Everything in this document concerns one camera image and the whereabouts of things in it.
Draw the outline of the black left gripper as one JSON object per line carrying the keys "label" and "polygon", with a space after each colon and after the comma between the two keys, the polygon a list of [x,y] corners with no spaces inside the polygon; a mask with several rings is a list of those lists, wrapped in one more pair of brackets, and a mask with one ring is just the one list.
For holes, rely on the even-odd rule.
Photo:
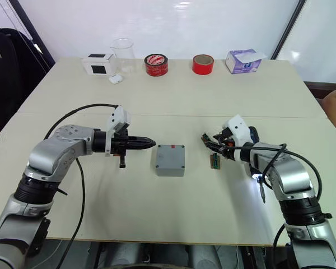
{"label": "black left gripper", "polygon": [[125,156],[127,151],[127,144],[129,141],[129,150],[145,150],[152,148],[156,142],[148,137],[142,136],[128,136],[128,131],[125,130],[121,134],[116,133],[111,139],[110,153],[120,158],[119,167],[125,168]]}

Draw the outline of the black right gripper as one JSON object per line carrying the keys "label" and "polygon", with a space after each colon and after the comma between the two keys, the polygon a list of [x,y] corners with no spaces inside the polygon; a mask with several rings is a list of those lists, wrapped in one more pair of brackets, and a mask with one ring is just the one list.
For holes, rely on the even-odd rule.
{"label": "black right gripper", "polygon": [[222,155],[224,158],[234,160],[235,150],[231,147],[235,146],[235,142],[232,139],[232,132],[229,128],[223,129],[219,134],[213,136],[218,143],[212,141],[206,141],[205,146],[211,151]]}

